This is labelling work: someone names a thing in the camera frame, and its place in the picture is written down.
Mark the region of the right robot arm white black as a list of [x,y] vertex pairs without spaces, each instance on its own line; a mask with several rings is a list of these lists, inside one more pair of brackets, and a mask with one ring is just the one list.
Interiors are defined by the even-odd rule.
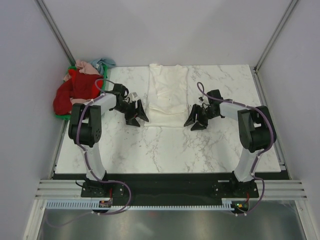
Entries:
[[229,191],[235,197],[247,191],[247,182],[255,178],[260,156],[267,152],[277,140],[277,134],[267,106],[246,106],[231,99],[223,99],[218,89],[204,94],[208,104],[194,104],[184,126],[191,131],[205,130],[209,120],[230,118],[238,123],[242,152],[233,171],[235,181],[229,184]]

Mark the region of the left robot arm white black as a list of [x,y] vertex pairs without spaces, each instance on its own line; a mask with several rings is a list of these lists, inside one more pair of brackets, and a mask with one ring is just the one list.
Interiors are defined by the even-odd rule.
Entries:
[[149,122],[142,100],[136,92],[129,92],[120,83],[114,83],[113,89],[103,91],[98,97],[87,103],[72,106],[68,127],[68,136],[77,145],[84,158],[86,179],[95,181],[92,191],[99,197],[106,196],[110,185],[106,180],[107,171],[102,163],[99,141],[102,136],[102,116],[111,111],[124,115],[125,124],[139,127],[137,119]]

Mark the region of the white t shirt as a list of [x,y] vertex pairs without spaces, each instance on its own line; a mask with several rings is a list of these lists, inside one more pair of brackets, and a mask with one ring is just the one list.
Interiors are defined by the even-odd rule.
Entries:
[[149,65],[145,127],[182,128],[189,116],[188,68]]

